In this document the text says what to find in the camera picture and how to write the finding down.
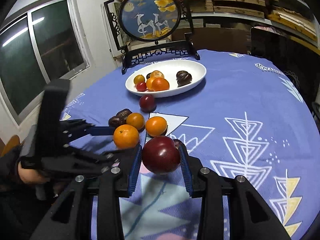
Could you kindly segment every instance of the oval painting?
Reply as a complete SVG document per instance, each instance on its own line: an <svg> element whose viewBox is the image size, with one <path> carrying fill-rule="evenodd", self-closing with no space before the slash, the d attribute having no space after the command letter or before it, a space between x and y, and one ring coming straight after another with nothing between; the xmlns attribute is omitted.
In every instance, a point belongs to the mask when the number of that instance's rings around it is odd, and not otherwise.
<svg viewBox="0 0 320 240"><path fill-rule="evenodd" d="M175 30L180 16L180 7L175 0L124 0L120 25L125 33L137 40L159 40Z"/></svg>

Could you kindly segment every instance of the human hand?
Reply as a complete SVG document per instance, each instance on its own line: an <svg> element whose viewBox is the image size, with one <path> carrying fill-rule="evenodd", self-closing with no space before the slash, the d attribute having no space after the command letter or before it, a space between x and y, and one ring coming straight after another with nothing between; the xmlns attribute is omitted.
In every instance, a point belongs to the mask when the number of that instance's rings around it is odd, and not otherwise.
<svg viewBox="0 0 320 240"><path fill-rule="evenodd" d="M31 169L24 169L21 163L18 164L18 174L20 179L25 184L44 184L50 181L50 178L42 176L38 171Z"/></svg>

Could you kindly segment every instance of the window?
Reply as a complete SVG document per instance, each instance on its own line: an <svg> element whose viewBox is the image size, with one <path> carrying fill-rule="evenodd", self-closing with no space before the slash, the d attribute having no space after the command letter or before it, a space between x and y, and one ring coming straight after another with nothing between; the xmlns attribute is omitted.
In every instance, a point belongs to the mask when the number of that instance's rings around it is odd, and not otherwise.
<svg viewBox="0 0 320 240"><path fill-rule="evenodd" d="M17 124L39 104L47 83L88 67L74 2L35 3L0 30L0 93Z"/></svg>

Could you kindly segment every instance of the tablecloth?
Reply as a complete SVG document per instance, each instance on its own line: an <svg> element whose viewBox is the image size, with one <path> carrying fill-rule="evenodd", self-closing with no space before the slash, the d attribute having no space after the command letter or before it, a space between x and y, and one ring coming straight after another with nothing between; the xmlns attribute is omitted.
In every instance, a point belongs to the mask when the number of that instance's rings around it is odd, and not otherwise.
<svg viewBox="0 0 320 240"><path fill-rule="evenodd" d="M203 166L230 178L246 176L292 239L300 239L320 210L320 136L303 98L266 59L208 50L199 54L198 62L207 68L205 79L183 94L157 98L150 116L163 116L170 123L168 136L184 142ZM62 117L107 126L108 119L124 108L142 113L140 98L124 83L150 63L128 69L125 75L119 68L102 77L70 102ZM142 146L145 140L144 131ZM111 136L88 135L73 146L96 153L116 148ZM92 239L96 239L96 200ZM224 239L229 239L226 203L224 199ZM158 176L141 165L136 191L131 198L120 199L120 206L126 240L196 239L201 199L189 197L180 168Z"/></svg>

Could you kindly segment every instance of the black ornate frame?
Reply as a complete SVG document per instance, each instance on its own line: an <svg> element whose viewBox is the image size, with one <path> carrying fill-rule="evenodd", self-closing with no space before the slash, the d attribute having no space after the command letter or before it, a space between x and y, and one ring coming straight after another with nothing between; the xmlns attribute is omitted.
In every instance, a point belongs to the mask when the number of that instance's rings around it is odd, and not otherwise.
<svg viewBox="0 0 320 240"><path fill-rule="evenodd" d="M179 23L180 23L180 19L181 19L181 6L179 6L179 2L177 0L173 0L174 4L177 6L177 11L178 11L178 19L177 19L177 22L176 24L174 25L174 27L168 32L166 33L165 35L162 35L160 37L157 37L157 38L154 38L154 39L144 39L144 38L140 38L140 37L137 37L137 36L134 36L132 35L130 32L128 32L128 30L124 27L123 25L123 22L122 22L122 19L121 19L121 15L122 15L122 11L124 9L124 6L125 4L127 3L128 0L124 0L121 4L121 7L120 7L120 11L119 11L119 25L120 27L122 28L122 30L127 34L129 35L130 37L134 38L135 40L138 40L138 41L145 41L145 42L150 42L150 41L159 41L159 40L162 40L168 36L170 36L178 27Z"/></svg>
<svg viewBox="0 0 320 240"><path fill-rule="evenodd" d="M120 35L120 25L118 23L117 16L110 12L108 4L114 2L115 0L109 0L104 2L104 7L107 13L108 22L111 28L112 36L114 38L116 47L121 53L123 53L122 58L122 74L124 75L127 72L128 68L134 67L135 65L144 62L145 59L148 57L152 57L153 55L161 55L161 54L174 54L178 56L184 56L184 55L193 55L197 60L200 59L199 54L197 53L196 49L193 46L191 36L194 32L193 28L193 22L190 12L190 7L188 0L180 0L178 1L178 4L180 3L180 10L182 14L182 19L189 22L191 32L185 33L185 40L184 41L172 41L167 42L163 44L158 44L158 40L153 40L155 42L154 45L140 48L140 49L134 49L129 51L128 46L120 46L118 41L118 36Z"/></svg>

